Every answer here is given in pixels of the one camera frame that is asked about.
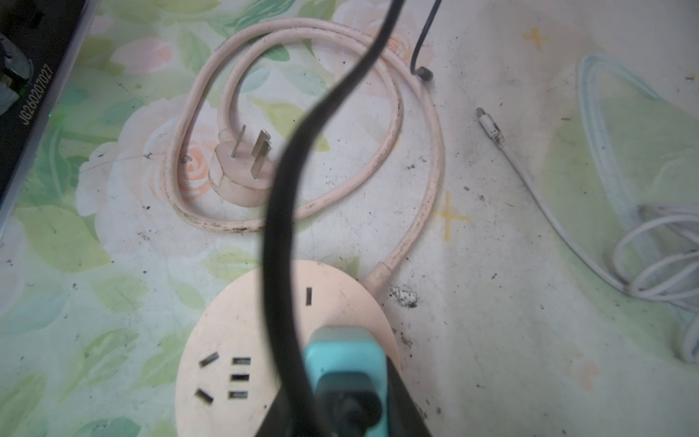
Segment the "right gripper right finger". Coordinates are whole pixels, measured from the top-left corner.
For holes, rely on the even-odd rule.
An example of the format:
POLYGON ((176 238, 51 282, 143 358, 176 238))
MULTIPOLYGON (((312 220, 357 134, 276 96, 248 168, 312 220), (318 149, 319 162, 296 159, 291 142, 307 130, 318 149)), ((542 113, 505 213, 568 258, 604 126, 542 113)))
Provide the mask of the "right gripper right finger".
POLYGON ((422 414, 413 402, 399 372, 387 358, 388 427, 390 437, 431 437, 422 414))

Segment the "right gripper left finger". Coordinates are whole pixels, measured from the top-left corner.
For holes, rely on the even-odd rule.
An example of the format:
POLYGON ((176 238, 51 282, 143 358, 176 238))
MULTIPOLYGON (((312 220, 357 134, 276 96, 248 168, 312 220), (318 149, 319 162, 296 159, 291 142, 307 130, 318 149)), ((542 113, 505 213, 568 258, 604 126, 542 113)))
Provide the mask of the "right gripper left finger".
POLYGON ((298 415, 304 397, 282 385, 268 406, 266 414, 256 431, 256 437, 302 437, 305 436, 304 415, 298 415))

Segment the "round pink socket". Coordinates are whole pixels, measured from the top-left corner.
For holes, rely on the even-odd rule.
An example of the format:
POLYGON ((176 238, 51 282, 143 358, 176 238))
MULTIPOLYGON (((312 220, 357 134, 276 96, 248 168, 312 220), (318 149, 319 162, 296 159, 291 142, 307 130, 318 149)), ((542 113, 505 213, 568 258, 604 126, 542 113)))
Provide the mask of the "round pink socket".
MULTIPOLYGON (((316 261, 293 263, 294 313, 301 346, 316 330, 347 326, 370 332, 395 366, 400 353, 380 304, 355 278, 316 261)), ((180 436, 252 436, 281 386, 267 338, 262 273, 231 282, 189 335, 178 367, 180 436)))

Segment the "teal charger adapter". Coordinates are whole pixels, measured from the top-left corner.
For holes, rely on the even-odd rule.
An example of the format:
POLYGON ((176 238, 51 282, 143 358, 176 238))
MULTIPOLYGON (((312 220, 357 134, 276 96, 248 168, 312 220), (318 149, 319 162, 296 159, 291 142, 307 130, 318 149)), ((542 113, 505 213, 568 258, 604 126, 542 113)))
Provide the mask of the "teal charger adapter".
POLYGON ((304 363, 321 416, 333 436, 387 436, 388 363, 361 327, 316 330, 304 363))

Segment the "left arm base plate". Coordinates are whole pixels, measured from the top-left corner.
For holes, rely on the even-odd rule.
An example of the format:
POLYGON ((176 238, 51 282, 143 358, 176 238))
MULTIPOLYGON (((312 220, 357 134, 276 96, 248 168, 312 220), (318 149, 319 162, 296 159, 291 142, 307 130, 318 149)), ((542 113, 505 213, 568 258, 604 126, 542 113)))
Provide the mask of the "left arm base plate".
POLYGON ((100 3, 1 1, 1 225, 5 226, 100 3))

